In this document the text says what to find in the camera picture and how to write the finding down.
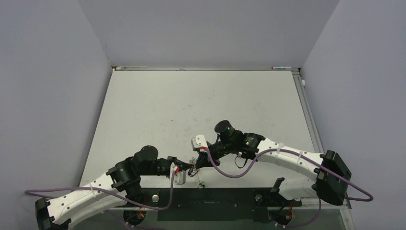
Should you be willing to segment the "large steel carabiner keyring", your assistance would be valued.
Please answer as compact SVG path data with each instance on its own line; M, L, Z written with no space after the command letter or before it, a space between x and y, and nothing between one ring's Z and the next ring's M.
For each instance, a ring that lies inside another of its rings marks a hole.
M197 177L197 181L198 181L197 188L199 190L202 190L205 188L205 184L204 184L204 181L202 181L199 177L199 169L196 168L196 163L197 163L197 159L195 157L192 157L190 159L190 164L192 164L192 167L188 170L188 175L190 177Z

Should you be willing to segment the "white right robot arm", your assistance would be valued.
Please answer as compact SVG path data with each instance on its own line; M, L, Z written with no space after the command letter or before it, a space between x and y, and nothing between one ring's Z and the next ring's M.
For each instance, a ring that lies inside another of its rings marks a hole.
M199 154L195 165L197 169L216 168L220 165L220 158L235 154L251 161L241 177L257 161L275 164L305 176L304 179L277 179L270 193L272 202L277 205L305 197L318 197L335 206L343 205L346 200L352 173L337 152L316 153L286 147L262 135L234 129L227 120L220 121L214 130L219 138L214 144L207 142L204 135L191 139L193 151Z

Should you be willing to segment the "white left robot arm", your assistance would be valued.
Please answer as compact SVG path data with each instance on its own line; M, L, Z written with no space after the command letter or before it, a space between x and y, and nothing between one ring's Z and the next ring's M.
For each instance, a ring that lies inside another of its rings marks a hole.
M57 198L35 202L35 217L40 230L68 230L71 225L112 207L129 204L152 210L166 210L173 199L173 185L185 183L186 171L193 165L169 156L158 157L158 150L144 146L134 156L115 164L84 187L70 188ZM140 185L142 176L165 176L170 179L169 201L165 207L148 206Z

